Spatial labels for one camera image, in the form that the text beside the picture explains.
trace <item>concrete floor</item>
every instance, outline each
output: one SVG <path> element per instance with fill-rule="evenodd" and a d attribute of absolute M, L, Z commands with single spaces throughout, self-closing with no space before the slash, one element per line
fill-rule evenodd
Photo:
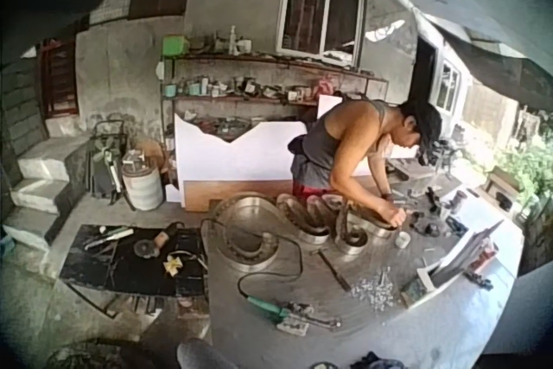
<path fill-rule="evenodd" d="M 57 279 L 82 224 L 160 228 L 179 220 L 187 226 L 197 226 L 205 216 L 185 213 L 178 204 L 166 203 L 153 212 L 132 212 L 123 200 L 113 207 L 107 203 L 86 195 L 71 213 L 49 253 L 17 245 L 3 260 L 0 328 L 26 367 L 42 367 L 48 355 L 63 345 L 96 338 L 140 342 L 167 367 L 179 367 L 175 357 L 179 342 L 190 337 L 209 337 L 209 320 L 182 318 L 176 300 L 168 302 L 156 319 L 125 310 L 111 320 Z M 99 304 L 111 298 L 110 293 L 83 291 Z"/>

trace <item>man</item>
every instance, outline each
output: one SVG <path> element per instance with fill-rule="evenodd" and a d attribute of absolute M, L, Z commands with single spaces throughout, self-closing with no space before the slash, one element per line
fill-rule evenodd
<path fill-rule="evenodd" d="M 401 226 L 403 209 L 391 202 L 384 152 L 389 144 L 430 151 L 442 131 L 438 110 L 423 101 L 409 100 L 397 107 L 383 101 L 349 100 L 322 116 L 305 136 L 289 144 L 294 153 L 294 195 L 307 198 L 333 189 L 349 200 L 371 208 L 392 226 Z M 353 171 L 367 157 L 380 197 L 354 178 Z"/>

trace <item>black hair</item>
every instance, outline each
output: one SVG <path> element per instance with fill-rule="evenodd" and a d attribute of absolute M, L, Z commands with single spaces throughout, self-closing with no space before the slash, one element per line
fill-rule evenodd
<path fill-rule="evenodd" d="M 421 134 L 419 153 L 432 150 L 432 144 L 440 139 L 442 134 L 442 116 L 429 102 L 420 99 L 408 99 L 397 107 L 404 117 L 412 116 L 416 121 L 416 128 Z"/>

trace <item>black cable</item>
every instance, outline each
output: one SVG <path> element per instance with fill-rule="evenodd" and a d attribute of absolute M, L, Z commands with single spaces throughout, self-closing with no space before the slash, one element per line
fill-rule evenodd
<path fill-rule="evenodd" d="M 222 226 L 224 228 L 227 228 L 227 226 L 225 224 L 223 224 L 222 222 L 219 222 L 218 220 L 216 219 L 212 219 L 212 218 L 204 218 L 201 223 L 200 223 L 200 228 L 202 227 L 204 221 L 206 222 L 212 222 L 216 225 L 219 225 L 219 226 Z M 258 233 L 255 233 L 255 232 L 252 232 L 252 231 L 248 231 L 247 229 L 244 229 L 244 228 L 241 228 L 240 226 L 233 226 L 234 229 L 236 229 L 237 231 L 240 231 L 240 232 L 243 232 L 243 233 L 247 233 L 249 235 L 253 235 L 253 236 L 256 236 L 256 237 L 260 237 L 261 235 L 259 235 Z M 298 252 L 298 257 L 299 257 L 299 262 L 300 262 L 300 267 L 299 267 L 299 271 L 296 273 L 296 274 L 283 274 L 281 272 L 273 272 L 273 271 L 255 271 L 255 272 L 250 272 L 248 274 L 245 274 L 243 275 L 241 278 L 238 279 L 237 281 L 237 289 L 238 289 L 238 292 L 240 293 L 240 295 L 244 298 L 247 298 L 249 297 L 249 295 L 242 289 L 242 282 L 248 278 L 248 277 L 253 277 L 253 276 L 273 276 L 273 277 L 282 277 L 282 278 L 291 278 L 291 281 L 296 281 L 298 280 L 302 274 L 303 274 L 303 255 L 302 255 L 302 248 L 300 247 L 300 245 L 294 241 L 293 239 L 290 239 L 288 237 L 284 237 L 282 235 L 277 235 L 273 232 L 268 232 L 266 231 L 267 233 L 270 233 L 271 235 L 279 238 L 279 239 L 282 239 L 284 241 L 288 241 L 290 242 L 291 244 L 293 244 L 296 248 L 297 248 L 297 252 Z"/>

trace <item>gray tank top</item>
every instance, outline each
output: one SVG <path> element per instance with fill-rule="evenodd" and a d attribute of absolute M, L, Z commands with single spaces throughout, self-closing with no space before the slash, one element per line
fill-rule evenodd
<path fill-rule="evenodd" d="M 330 172 L 334 165 L 334 156 L 340 145 L 340 140 L 330 136 L 325 128 L 325 119 L 328 114 L 335 111 L 349 101 L 343 101 L 332 110 L 326 112 L 313 126 L 313 129 L 303 139 L 302 155 L 294 155 L 291 172 L 295 181 L 310 188 L 330 188 Z M 386 113 L 384 101 L 371 101 L 378 111 L 380 127 Z"/>

